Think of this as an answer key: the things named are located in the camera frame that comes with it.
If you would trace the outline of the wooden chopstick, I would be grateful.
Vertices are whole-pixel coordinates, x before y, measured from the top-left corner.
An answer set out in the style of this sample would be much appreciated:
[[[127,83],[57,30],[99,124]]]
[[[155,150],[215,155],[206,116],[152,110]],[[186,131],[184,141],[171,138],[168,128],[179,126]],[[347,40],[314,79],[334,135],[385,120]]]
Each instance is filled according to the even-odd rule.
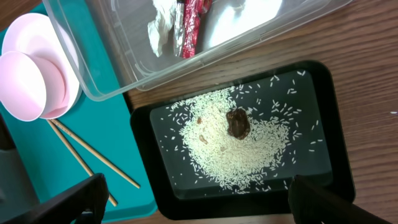
[[[89,144],[87,144],[84,140],[82,140],[79,136],[69,130],[65,125],[59,122],[56,119],[50,119],[49,121],[53,122],[53,124],[60,130],[62,130],[65,134],[69,135],[72,139],[74,139],[79,145],[83,146],[88,152],[94,155],[97,159],[99,159],[102,163],[107,165],[110,169],[115,171],[118,175],[120,175],[123,179],[127,180],[130,184],[139,189],[141,186],[134,181],[131,177],[129,177],[125,172],[115,166],[111,161],[105,158],[102,154],[92,148]]]
[[[50,127],[53,129],[54,133],[58,136],[58,138],[63,142],[65,147],[69,150],[69,152],[73,155],[73,157],[78,161],[78,163],[82,166],[82,168],[85,170],[85,172],[89,176],[93,176],[94,173],[90,169],[90,167],[86,164],[86,162],[81,158],[79,153],[76,152],[76,150],[73,148],[73,146],[68,142],[66,137],[60,132],[60,130],[53,124],[51,121],[47,121],[47,123],[50,125]]]

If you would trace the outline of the rice and food scraps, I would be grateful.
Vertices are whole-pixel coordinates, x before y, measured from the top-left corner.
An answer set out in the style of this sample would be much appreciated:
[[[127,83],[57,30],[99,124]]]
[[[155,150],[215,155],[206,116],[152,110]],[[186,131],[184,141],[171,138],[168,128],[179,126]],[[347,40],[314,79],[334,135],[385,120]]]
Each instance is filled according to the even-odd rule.
[[[306,70],[161,106],[150,121],[179,198],[286,189],[297,174],[330,179],[315,87]]]

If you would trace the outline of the red snack wrapper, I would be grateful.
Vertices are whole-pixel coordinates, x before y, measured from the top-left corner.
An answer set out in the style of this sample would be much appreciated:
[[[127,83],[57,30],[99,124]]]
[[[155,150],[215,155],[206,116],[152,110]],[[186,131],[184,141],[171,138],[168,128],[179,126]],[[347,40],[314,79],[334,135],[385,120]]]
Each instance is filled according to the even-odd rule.
[[[190,58],[195,55],[201,16],[209,11],[212,2],[212,0],[185,0],[185,39],[182,49],[182,58]]]

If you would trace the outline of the black rectangular tray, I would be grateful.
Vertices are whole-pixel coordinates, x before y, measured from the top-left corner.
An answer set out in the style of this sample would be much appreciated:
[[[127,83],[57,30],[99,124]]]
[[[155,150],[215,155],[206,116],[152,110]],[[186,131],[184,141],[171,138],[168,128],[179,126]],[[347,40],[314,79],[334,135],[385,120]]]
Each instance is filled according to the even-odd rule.
[[[131,115],[131,128],[157,206],[171,220],[289,213],[288,188],[302,175],[352,202],[355,187],[329,69],[307,60],[231,82],[243,92],[237,104],[255,118],[269,119],[280,103],[290,120],[291,143],[275,170],[264,170],[262,184],[238,195],[200,177],[168,112],[171,101],[143,106]]]

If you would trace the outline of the teal plastic serving tray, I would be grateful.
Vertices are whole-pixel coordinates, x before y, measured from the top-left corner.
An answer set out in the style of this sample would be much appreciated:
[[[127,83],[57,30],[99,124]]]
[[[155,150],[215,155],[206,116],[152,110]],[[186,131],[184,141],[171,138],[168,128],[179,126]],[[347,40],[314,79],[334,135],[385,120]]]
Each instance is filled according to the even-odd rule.
[[[63,76],[65,97],[57,109],[33,121],[13,117],[1,103],[1,117],[15,145],[1,150],[1,221],[25,213],[89,177],[47,123],[50,119],[61,122],[141,186],[137,189],[60,129],[93,173],[105,176],[112,200],[106,204],[104,221],[152,215],[157,205],[124,97],[95,102],[85,96],[44,8],[19,16],[1,34],[1,55],[10,51],[52,62]]]

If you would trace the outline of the clear plastic waste bin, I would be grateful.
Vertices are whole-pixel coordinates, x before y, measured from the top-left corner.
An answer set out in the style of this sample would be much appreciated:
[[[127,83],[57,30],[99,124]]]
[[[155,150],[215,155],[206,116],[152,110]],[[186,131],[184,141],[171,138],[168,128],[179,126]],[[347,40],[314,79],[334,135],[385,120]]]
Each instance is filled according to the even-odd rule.
[[[202,15],[195,55],[157,57],[147,25],[152,1],[45,1],[44,7],[86,96],[103,101],[147,91],[329,14],[349,0],[213,1]]]

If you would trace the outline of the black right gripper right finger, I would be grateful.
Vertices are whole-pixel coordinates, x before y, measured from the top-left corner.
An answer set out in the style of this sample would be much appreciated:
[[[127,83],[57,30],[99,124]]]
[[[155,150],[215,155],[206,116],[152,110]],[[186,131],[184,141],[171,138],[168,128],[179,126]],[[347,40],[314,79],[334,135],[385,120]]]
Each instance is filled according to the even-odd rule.
[[[389,224],[301,175],[293,178],[288,202],[296,224]]]

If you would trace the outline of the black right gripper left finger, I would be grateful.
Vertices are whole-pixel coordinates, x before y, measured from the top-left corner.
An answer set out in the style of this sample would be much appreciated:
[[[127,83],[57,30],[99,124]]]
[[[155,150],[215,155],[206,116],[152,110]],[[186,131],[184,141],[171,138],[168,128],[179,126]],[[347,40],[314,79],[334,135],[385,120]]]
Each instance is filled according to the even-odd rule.
[[[5,221],[15,223],[94,223],[104,218],[109,198],[102,173],[94,174],[50,200]]]

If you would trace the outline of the pink bowl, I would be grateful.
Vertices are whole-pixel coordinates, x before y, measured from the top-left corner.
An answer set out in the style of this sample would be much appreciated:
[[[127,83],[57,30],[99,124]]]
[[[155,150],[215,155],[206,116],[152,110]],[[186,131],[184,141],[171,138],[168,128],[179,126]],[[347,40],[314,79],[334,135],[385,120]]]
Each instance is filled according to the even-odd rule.
[[[1,103],[13,117],[36,120],[57,109],[64,97],[63,76],[52,62],[17,51],[1,56]]]

